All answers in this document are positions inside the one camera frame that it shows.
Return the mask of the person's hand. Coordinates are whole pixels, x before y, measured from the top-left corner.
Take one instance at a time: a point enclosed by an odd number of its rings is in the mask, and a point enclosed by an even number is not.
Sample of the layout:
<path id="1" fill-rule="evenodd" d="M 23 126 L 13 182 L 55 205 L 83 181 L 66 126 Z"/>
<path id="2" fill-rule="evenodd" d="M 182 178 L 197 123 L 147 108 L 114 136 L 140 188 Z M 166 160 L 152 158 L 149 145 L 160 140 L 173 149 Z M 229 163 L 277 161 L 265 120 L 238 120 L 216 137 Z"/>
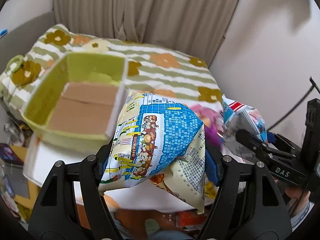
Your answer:
<path id="1" fill-rule="evenodd" d="M 291 218 L 304 209 L 309 201 L 310 193 L 310 191 L 304 190 L 300 187 L 286 187 L 285 194 L 290 198 L 287 204 L 287 209 Z"/>

